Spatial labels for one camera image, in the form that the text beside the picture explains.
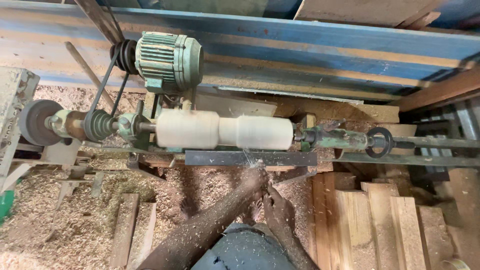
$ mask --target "blue steel beam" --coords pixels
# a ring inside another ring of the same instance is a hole
[[[320,22],[114,8],[126,38],[185,34],[204,47],[202,85],[394,100],[433,74],[471,68],[480,37]],[[71,41],[101,77],[109,43],[75,5],[0,0],[0,65],[28,68],[41,84],[91,87],[63,47]],[[110,86],[119,86],[115,70]],[[127,84],[143,91],[140,78]]]

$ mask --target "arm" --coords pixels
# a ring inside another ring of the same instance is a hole
[[[217,241],[223,231],[253,200],[264,182],[264,171],[250,169],[241,184],[212,207],[171,232],[138,267],[141,269],[188,269]]]
[[[269,195],[264,196],[265,219],[268,228],[287,251],[288,258],[297,269],[319,270],[295,234],[295,210],[269,183]]]

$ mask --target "grinding wheel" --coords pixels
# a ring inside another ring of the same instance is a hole
[[[18,127],[22,136],[31,144],[50,146],[58,143],[61,137],[45,127],[45,119],[63,110],[63,107],[48,99],[28,103],[20,112]]]

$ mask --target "bare foot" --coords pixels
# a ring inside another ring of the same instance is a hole
[[[180,203],[180,211],[185,217],[185,220],[188,220],[198,214],[198,206],[192,198],[185,197]]]
[[[263,208],[262,200],[252,202],[247,209],[247,212],[243,215],[243,223],[254,226],[257,222],[258,217],[260,216],[260,210]]]

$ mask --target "green electric motor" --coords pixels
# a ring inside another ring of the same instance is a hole
[[[173,94],[202,82],[204,51],[195,38],[143,31],[135,50],[135,67],[149,92]]]

